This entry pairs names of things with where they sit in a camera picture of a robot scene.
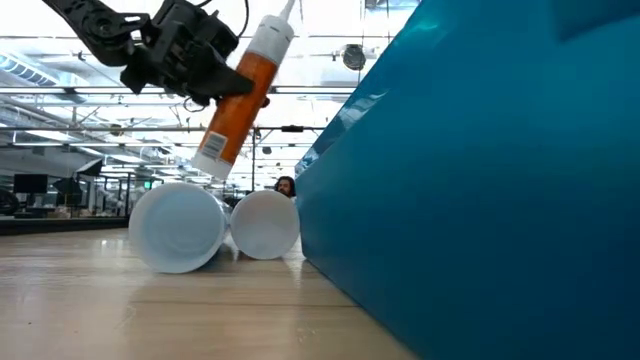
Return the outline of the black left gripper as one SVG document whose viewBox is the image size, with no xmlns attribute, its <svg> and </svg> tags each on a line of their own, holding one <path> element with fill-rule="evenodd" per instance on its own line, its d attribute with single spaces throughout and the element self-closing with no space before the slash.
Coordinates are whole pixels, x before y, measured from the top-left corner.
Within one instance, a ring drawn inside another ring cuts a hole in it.
<svg viewBox="0 0 640 360">
<path fill-rule="evenodd" d="M 238 37 L 216 13 L 187 0 L 164 0 L 141 29 L 142 43 L 129 58 L 121 82 L 139 94 L 154 85 L 199 105 L 250 93 L 254 82 L 229 68 Z M 269 106 L 267 97 L 260 108 Z"/>
</svg>

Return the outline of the orange silicone sealant tube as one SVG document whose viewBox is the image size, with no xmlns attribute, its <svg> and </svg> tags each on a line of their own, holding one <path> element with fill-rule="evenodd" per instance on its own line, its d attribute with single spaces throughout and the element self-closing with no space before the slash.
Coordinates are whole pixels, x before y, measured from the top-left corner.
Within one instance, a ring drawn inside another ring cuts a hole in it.
<svg viewBox="0 0 640 360">
<path fill-rule="evenodd" d="M 279 15 L 261 20 L 236 71 L 253 82 L 243 95 L 222 99 L 191 165 L 219 180 L 228 178 L 267 93 L 294 39 L 288 23 L 296 0 L 287 0 Z"/>
</svg>

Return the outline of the blue silicone sealant tube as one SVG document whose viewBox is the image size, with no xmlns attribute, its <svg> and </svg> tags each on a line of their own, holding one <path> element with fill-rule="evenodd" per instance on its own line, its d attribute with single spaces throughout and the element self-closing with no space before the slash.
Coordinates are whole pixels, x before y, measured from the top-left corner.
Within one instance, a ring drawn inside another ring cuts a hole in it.
<svg viewBox="0 0 640 360">
<path fill-rule="evenodd" d="M 163 184 L 136 203 L 128 240 L 154 271 L 189 273 L 218 252 L 229 230 L 229 216 L 226 204 L 196 185 Z"/>
<path fill-rule="evenodd" d="M 234 207 L 230 229 L 236 247 L 245 255 L 258 260 L 280 258 L 300 236 L 298 209 L 280 192 L 252 192 Z"/>
</svg>

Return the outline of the teal plastic tray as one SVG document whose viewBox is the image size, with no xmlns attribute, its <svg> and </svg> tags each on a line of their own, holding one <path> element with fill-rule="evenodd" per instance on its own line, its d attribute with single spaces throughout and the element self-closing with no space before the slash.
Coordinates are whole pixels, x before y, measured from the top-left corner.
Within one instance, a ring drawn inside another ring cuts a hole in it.
<svg viewBox="0 0 640 360">
<path fill-rule="evenodd" d="M 296 187 L 420 358 L 640 360 L 640 0 L 421 0 Z"/>
</svg>

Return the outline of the person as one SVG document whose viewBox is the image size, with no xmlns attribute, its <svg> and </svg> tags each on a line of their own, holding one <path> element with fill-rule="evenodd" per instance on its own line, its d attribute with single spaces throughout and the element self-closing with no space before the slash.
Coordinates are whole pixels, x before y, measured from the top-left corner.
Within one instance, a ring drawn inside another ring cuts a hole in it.
<svg viewBox="0 0 640 360">
<path fill-rule="evenodd" d="M 281 176 L 277 179 L 274 190 L 293 199 L 296 197 L 295 180 L 290 176 Z"/>
</svg>

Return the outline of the round black ceiling fixture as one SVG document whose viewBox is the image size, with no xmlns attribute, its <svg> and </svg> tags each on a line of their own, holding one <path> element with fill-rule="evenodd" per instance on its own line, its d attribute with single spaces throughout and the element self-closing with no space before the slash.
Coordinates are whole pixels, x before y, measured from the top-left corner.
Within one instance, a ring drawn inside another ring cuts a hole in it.
<svg viewBox="0 0 640 360">
<path fill-rule="evenodd" d="M 366 65 L 366 56 L 360 44 L 347 44 L 343 54 L 343 65 L 352 71 L 361 71 Z"/>
</svg>

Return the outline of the black studio softbox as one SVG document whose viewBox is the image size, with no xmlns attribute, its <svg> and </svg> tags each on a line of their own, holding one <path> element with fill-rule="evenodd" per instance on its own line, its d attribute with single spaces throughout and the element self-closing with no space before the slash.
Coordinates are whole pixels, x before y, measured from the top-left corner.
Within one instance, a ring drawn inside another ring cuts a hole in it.
<svg viewBox="0 0 640 360">
<path fill-rule="evenodd" d="M 62 178 L 53 183 L 57 191 L 56 205 L 75 207 L 80 206 L 83 198 L 83 190 L 80 183 L 74 178 Z"/>
<path fill-rule="evenodd" d="M 76 175 L 84 175 L 90 177 L 97 177 L 101 174 L 104 160 L 102 158 L 92 160 L 75 171 Z"/>
</svg>

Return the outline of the grey overhead metal bar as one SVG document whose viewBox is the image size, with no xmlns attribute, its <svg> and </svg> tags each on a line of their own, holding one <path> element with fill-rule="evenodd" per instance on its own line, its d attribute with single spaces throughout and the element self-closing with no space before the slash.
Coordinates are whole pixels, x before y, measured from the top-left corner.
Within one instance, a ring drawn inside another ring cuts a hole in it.
<svg viewBox="0 0 640 360">
<path fill-rule="evenodd" d="M 350 95 L 355 87 L 341 86 L 272 86 L 269 94 L 293 94 L 293 95 Z M 132 94 L 126 87 L 0 87 L 1 95 L 40 94 L 40 95 L 121 95 Z"/>
</svg>

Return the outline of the thin overhead metal bar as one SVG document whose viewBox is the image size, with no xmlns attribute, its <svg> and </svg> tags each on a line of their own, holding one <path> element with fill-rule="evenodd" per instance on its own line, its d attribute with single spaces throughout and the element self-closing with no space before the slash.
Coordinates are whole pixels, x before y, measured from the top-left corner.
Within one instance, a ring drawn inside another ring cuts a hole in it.
<svg viewBox="0 0 640 360">
<path fill-rule="evenodd" d="M 303 126 L 304 131 L 322 131 L 326 127 Z M 206 127 L 2 127 L 0 132 L 26 132 L 26 131 L 47 131 L 47 132 L 106 132 L 106 133 L 126 133 L 126 132 L 205 132 Z"/>
</svg>

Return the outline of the black background monitor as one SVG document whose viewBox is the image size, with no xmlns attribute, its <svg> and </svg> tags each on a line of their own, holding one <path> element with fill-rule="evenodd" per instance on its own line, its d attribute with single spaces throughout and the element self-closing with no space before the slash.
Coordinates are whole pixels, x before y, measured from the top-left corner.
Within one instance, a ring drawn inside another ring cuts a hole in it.
<svg viewBox="0 0 640 360">
<path fill-rule="evenodd" d="M 45 194 L 48 191 L 47 174 L 15 174 L 13 192 L 16 194 Z"/>
</svg>

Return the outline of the black round object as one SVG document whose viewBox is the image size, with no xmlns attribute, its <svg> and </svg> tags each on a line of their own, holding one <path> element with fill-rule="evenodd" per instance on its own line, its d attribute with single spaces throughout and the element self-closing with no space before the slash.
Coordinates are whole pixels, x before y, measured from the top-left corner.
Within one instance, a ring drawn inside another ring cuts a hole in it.
<svg viewBox="0 0 640 360">
<path fill-rule="evenodd" d="M 22 203 L 14 193 L 0 189 L 0 216 L 12 216 L 21 208 Z"/>
</svg>

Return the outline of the black background rig frame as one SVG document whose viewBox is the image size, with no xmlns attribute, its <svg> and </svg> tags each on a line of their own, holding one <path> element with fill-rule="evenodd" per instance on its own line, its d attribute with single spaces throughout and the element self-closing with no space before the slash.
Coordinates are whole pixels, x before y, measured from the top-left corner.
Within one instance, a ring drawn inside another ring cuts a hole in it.
<svg viewBox="0 0 640 360">
<path fill-rule="evenodd" d="M 96 180 L 96 207 L 100 216 L 129 217 L 138 201 L 164 180 L 135 173 L 111 173 Z"/>
</svg>

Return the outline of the black table frame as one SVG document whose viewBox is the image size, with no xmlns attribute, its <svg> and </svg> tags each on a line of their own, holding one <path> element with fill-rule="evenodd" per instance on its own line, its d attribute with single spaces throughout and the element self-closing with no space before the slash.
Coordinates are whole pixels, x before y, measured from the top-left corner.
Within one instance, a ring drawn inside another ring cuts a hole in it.
<svg viewBox="0 0 640 360">
<path fill-rule="evenodd" d="M 0 220 L 0 236 L 127 228 L 127 217 L 50 218 Z"/>
</svg>

